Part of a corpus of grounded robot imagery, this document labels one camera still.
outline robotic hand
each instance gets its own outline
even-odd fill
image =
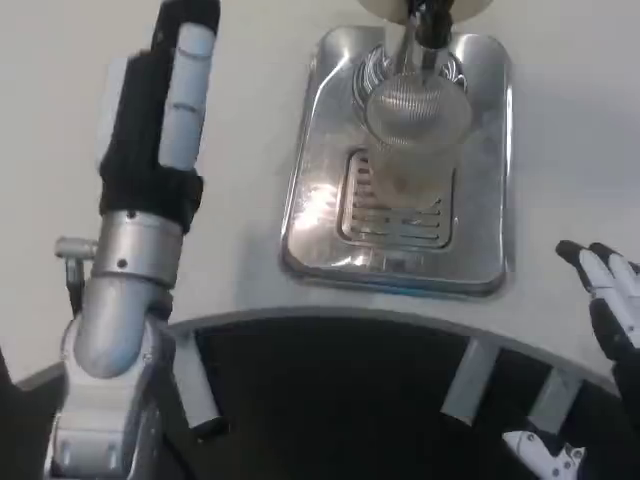
[[[153,475],[161,425],[151,386],[173,363],[163,325],[203,191],[194,165],[218,20],[217,1],[166,1],[150,48],[110,70],[100,237],[56,245],[74,319],[45,479]],[[85,260],[94,261],[86,287]]]
[[[604,354],[614,362],[613,376],[623,405],[640,436],[640,266],[601,243],[585,248],[562,241],[556,252],[578,271],[591,294],[593,331]],[[577,480],[582,475],[585,449],[562,446],[544,432],[509,432],[504,439],[541,479]]]

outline white cylinder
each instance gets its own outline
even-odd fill
[[[215,35],[202,25],[180,28],[165,104],[158,162],[189,171],[196,163],[207,104]]]

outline robot finger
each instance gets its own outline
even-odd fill
[[[583,287],[595,294],[600,289],[615,288],[613,274],[591,250],[569,240],[561,241],[556,253],[578,272]]]
[[[596,339],[606,357],[614,362],[619,362],[635,353],[629,333],[620,321],[620,317],[626,315],[620,310],[620,305],[604,298],[596,298],[589,305],[591,326]]]
[[[640,283],[638,283],[638,265],[633,265],[626,258],[612,248],[602,243],[593,243],[589,250],[595,253],[613,274],[618,288],[630,298],[640,297]]]

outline black surface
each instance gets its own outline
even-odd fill
[[[549,368],[501,354],[473,429],[439,408],[466,339],[345,319],[268,321],[199,339],[231,433],[198,443],[175,393],[166,430],[199,479],[534,478],[501,434],[519,428]],[[30,393],[0,374],[0,478],[36,479],[61,382]],[[596,478],[640,478],[640,445],[620,402],[587,386],[563,435],[588,448]],[[159,480],[181,480],[160,455]]]

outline silver metal joint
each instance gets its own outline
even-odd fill
[[[182,228],[135,211],[106,215],[92,275],[126,274],[173,288],[182,252]]]
[[[168,318],[181,249],[182,229],[168,220],[133,211],[104,217],[73,349],[88,374],[126,372],[139,354],[145,318]]]

